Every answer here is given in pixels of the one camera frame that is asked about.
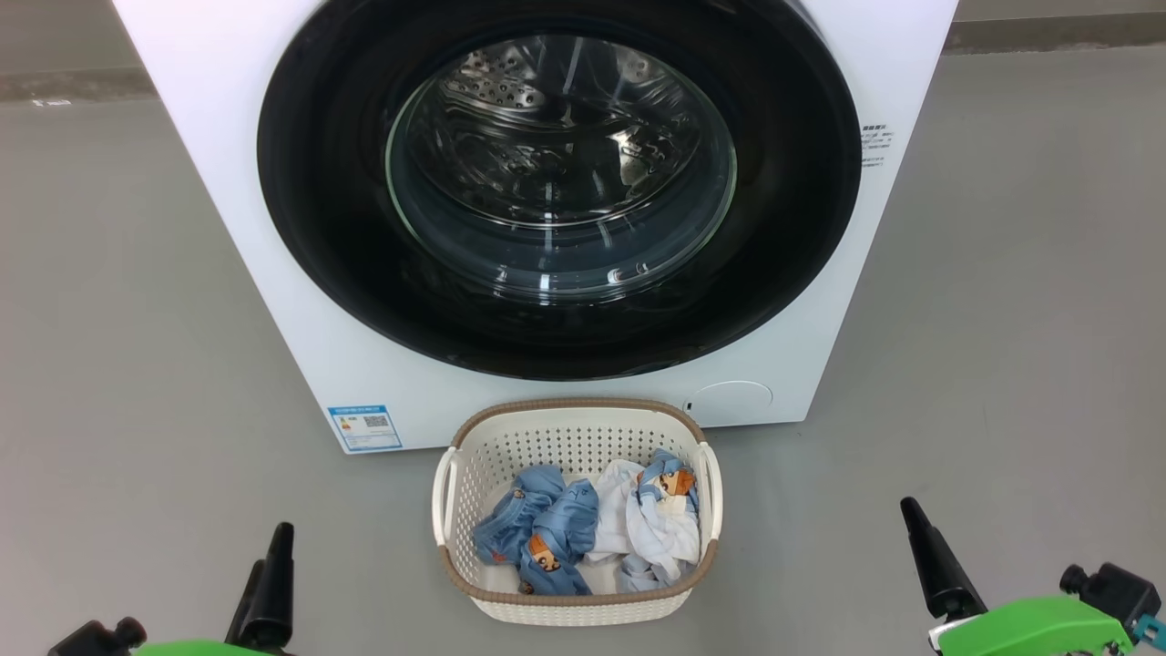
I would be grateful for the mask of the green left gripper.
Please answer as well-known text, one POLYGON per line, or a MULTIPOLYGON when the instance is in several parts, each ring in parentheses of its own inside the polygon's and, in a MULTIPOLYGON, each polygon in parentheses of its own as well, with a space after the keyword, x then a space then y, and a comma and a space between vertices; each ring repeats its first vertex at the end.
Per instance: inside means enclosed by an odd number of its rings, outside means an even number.
POLYGON ((294 527, 281 522, 267 555, 254 560, 230 619, 225 643, 215 641, 150 642, 136 656, 265 656, 283 651, 294 632, 294 527), (250 611, 258 591, 258 639, 250 630, 250 611))

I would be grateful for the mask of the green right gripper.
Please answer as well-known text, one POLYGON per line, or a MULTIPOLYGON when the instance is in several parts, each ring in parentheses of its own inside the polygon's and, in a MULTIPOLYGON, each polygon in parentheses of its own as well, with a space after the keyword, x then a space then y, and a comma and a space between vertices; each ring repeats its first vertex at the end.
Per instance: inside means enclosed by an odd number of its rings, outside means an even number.
POLYGON ((949 621, 929 632, 937 655, 1128 655, 1121 620, 1069 595, 1014 600, 992 611, 979 598, 944 535, 915 498, 900 499, 928 613, 949 621))

